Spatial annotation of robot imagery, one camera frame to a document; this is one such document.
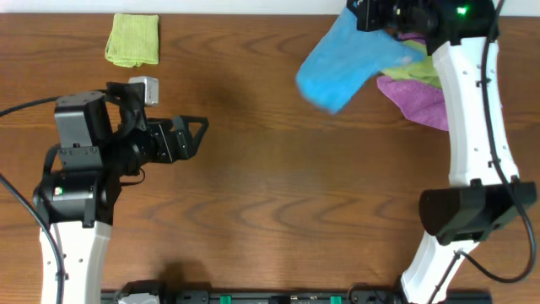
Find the purple towel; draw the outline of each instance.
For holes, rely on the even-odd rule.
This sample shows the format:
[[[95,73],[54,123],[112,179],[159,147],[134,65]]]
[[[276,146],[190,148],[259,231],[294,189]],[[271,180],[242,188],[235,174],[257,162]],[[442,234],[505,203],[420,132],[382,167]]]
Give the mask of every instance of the purple towel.
[[[379,90],[413,122],[448,131],[445,97],[442,90],[417,80],[394,81],[388,76],[377,79]]]

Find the yellow-green towel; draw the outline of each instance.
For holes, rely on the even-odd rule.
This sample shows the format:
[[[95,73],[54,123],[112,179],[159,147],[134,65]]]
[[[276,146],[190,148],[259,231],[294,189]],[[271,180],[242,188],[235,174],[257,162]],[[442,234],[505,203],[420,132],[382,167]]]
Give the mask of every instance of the yellow-green towel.
[[[403,44],[422,51],[427,55],[425,46],[421,43],[416,41],[405,41]],[[399,68],[385,68],[382,70],[382,73],[386,76],[390,76],[390,78],[394,80],[414,79],[442,89],[439,75],[433,66],[433,58],[431,56],[426,56],[422,62],[415,62]]]
[[[124,68],[158,64],[158,21],[157,15],[115,14],[105,58]]]

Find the towel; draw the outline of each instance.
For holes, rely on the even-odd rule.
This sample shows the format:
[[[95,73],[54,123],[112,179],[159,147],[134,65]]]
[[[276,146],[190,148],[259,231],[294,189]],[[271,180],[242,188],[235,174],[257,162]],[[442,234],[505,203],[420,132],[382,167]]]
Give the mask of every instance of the towel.
[[[385,68],[382,70],[382,73],[394,80],[415,79],[442,89],[439,74],[433,66],[433,58],[427,56],[425,45],[413,40],[405,41],[403,44],[422,52],[425,55],[425,59],[422,62],[414,62],[403,67]]]
[[[380,76],[377,85],[379,90],[402,110],[408,120],[448,131],[442,90],[418,80],[395,81],[389,76]]]
[[[384,30],[356,30],[345,8],[296,75],[300,93],[331,113],[340,111],[364,82],[384,68],[418,62],[424,54],[392,39]]]
[[[158,64],[158,20],[157,15],[115,14],[105,58],[124,68]]]

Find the blue towel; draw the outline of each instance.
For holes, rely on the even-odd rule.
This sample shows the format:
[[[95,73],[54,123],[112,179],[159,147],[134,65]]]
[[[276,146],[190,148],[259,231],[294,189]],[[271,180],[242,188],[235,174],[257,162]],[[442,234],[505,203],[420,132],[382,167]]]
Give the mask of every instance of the blue towel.
[[[384,30],[356,30],[356,16],[345,8],[302,64],[296,83],[307,100],[333,114],[382,69],[421,60],[422,52],[394,41]]]

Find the black cable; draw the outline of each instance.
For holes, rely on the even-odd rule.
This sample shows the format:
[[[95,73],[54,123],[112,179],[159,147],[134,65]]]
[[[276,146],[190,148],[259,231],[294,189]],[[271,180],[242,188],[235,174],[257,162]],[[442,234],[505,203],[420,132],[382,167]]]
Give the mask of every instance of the black cable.
[[[378,301],[381,302],[381,304],[385,304],[385,299],[381,298],[379,296],[379,293],[377,293],[377,290],[375,290],[375,288],[373,288],[373,286],[365,283],[365,282],[360,282],[360,283],[355,283],[355,284],[352,284],[351,287],[348,289],[347,291],[347,303],[348,304],[358,304],[356,301],[352,301],[351,299],[351,292],[353,291],[353,289],[357,288],[358,286],[365,286],[367,287],[368,289],[370,289],[371,291],[373,291],[373,293],[375,294],[375,297],[377,298]]]
[[[57,261],[57,277],[56,280],[58,282],[57,284],[57,304],[62,304],[62,298],[64,294],[64,261],[63,258],[61,258],[60,249],[58,249],[57,243],[54,241],[54,238],[52,237],[51,232],[47,228],[47,224],[45,221],[40,217],[40,215],[35,211],[34,208],[30,205],[30,203],[26,200],[26,198],[23,197],[23,195],[17,191],[17,189],[0,173],[0,183],[2,183],[8,191],[13,194],[20,203],[23,204],[23,206],[32,214],[35,221],[40,225],[41,229],[43,230],[43,233],[45,233],[45,236],[49,243],[51,244],[52,252],[54,253],[54,258]]]
[[[1,111],[0,117],[6,116],[9,113],[13,113],[18,110],[23,110],[27,107],[38,106],[38,105],[45,104],[47,102],[52,102],[52,101],[57,100],[58,98],[60,97],[59,96],[49,97],[42,100],[31,101],[31,102],[24,103],[22,105],[14,106],[7,110]],[[57,277],[56,277],[56,281],[58,282],[57,304],[62,304],[62,298],[64,295],[64,280],[65,280],[64,261],[60,253],[60,250],[58,249],[57,243],[55,242],[54,238],[52,237],[51,232],[47,228],[47,224],[45,223],[45,221],[40,217],[40,215],[35,211],[35,209],[32,208],[32,206],[26,200],[26,198],[24,198],[23,195],[6,179],[6,177],[2,175],[2,173],[0,173],[0,182],[6,187],[6,189],[8,189],[8,191],[10,191],[16,197],[16,199],[18,199],[18,201],[20,201],[20,203],[23,204],[23,206],[28,210],[28,212],[30,212],[32,217],[34,217],[35,221],[37,221],[37,223],[40,225],[41,229],[43,230],[43,233],[45,234],[47,241],[49,241],[49,244],[51,244],[52,253],[54,254],[55,260],[57,261]]]
[[[526,228],[526,233],[529,239],[529,245],[530,245],[530,251],[529,251],[529,261],[523,269],[523,271],[513,278],[501,278],[495,274],[490,273],[486,268],[484,268],[480,263],[478,263],[474,258],[466,254],[465,252],[458,252],[463,257],[465,257],[469,262],[471,262],[478,270],[480,270],[483,274],[488,276],[490,279],[495,280],[500,283],[517,283],[522,280],[524,280],[534,269],[534,265],[536,263],[537,258],[537,243],[534,237],[534,231],[532,229],[532,223],[529,219],[527,212],[523,208],[523,205],[521,202],[516,199],[516,196],[514,195],[514,192],[512,191],[510,184],[508,183],[508,180],[506,179],[505,173],[502,171],[502,168],[500,167],[500,159],[497,155],[497,148],[495,146],[495,139],[494,139],[494,131],[493,131],[493,124],[491,122],[491,113],[489,109],[489,95],[488,95],[488,54],[489,54],[489,45],[491,41],[494,41],[496,33],[497,33],[497,20],[499,19],[500,12],[505,4],[505,0],[500,0],[499,5],[497,6],[497,9],[495,10],[495,16],[494,21],[491,24],[491,27],[489,28],[489,34],[485,41],[484,47],[483,47],[483,54],[482,54],[482,97],[483,97],[483,109],[485,113],[485,119],[486,119],[486,126],[488,129],[488,138],[489,138],[489,149],[491,150],[491,157],[492,157],[492,163],[497,171],[497,175],[499,175],[500,180],[502,181],[503,185],[505,186],[506,192],[508,193],[512,203],[516,206],[518,214],[521,216],[521,219],[523,220],[523,224]]]
[[[13,106],[13,107],[10,107],[7,110],[1,111],[0,112],[0,117],[8,115],[9,113],[13,113],[13,112],[18,111],[18,110],[23,110],[23,109],[25,109],[27,107],[43,105],[43,104],[45,104],[47,102],[55,101],[60,97],[61,96],[49,97],[49,98],[45,98],[45,99],[42,99],[42,100],[31,101],[31,102],[24,103],[22,105]]]

